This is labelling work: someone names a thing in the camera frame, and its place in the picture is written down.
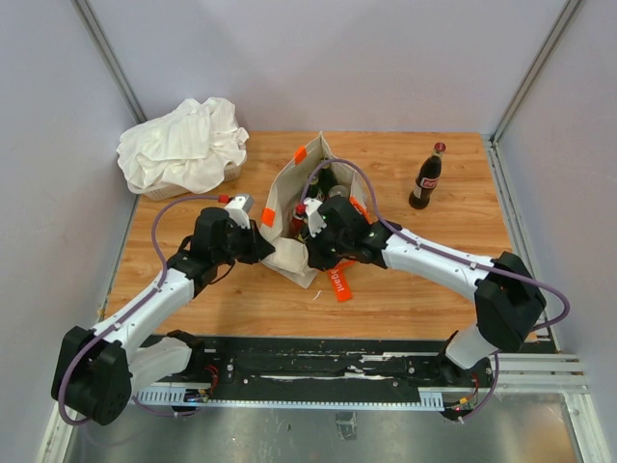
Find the cola glass bottle red cap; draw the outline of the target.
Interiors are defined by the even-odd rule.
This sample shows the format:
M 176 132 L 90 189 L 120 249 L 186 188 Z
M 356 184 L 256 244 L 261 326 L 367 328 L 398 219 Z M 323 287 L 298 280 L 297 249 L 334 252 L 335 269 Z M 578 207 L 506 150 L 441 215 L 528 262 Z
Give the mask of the cola glass bottle red cap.
M 433 147 L 430 156 L 423 162 L 416 176 L 415 186 L 409 196 L 409 204 L 415 209 L 423 209 L 430 203 L 430 198 L 437 187 L 442 173 L 442 158 L 446 150 L 444 142 Z

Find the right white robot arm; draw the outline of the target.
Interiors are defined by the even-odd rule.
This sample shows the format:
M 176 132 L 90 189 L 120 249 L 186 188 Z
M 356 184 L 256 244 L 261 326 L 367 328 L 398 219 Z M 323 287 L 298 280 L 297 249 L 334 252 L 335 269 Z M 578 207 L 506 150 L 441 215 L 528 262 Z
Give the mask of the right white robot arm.
M 546 300 L 523 261 L 469 255 L 424 240 L 392 222 L 369 222 L 350 202 L 334 196 L 306 199 L 302 237 L 308 265 L 331 270 L 342 260 L 404 271 L 445 286 L 469 299 L 476 320 L 458 330 L 429 367 L 430 378 L 457 386 L 495 352 L 518 352 L 544 311 Z

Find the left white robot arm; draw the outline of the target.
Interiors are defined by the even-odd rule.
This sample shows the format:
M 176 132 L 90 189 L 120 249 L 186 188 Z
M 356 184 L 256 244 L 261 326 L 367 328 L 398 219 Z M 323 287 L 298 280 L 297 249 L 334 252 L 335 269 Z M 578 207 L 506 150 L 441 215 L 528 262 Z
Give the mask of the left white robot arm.
M 136 393 L 172 375 L 193 382 L 213 369 L 202 340 L 181 330 L 145 346 L 162 322 L 220 279 L 222 266 L 255 264 L 275 251 L 255 220 L 231 206 L 207 207 L 155 280 L 109 318 L 64 336 L 51 395 L 69 425 L 113 422 Z

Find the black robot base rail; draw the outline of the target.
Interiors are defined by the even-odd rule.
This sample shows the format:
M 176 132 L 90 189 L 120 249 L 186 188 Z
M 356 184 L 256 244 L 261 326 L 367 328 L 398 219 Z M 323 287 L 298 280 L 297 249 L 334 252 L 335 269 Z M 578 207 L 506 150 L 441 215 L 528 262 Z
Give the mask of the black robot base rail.
M 186 414 L 207 406 L 397 409 L 466 415 L 490 390 L 488 358 L 469 370 L 430 340 L 205 337 L 204 368 L 136 394 Z

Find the canvas bag orange handles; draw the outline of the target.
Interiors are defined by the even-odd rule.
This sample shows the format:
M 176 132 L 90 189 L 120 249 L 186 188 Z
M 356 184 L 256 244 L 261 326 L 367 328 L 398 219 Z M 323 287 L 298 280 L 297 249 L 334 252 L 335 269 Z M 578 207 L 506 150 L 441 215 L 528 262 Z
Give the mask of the canvas bag orange handles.
M 300 147 L 275 177 L 261 214 L 259 231 L 275 247 L 275 253 L 263 261 L 264 265 L 303 288 L 312 284 L 317 271 L 309 267 L 309 253 L 304 243 L 292 236 L 292 212 L 300 201 L 309 174 L 322 161 L 333 157 L 322 134 Z

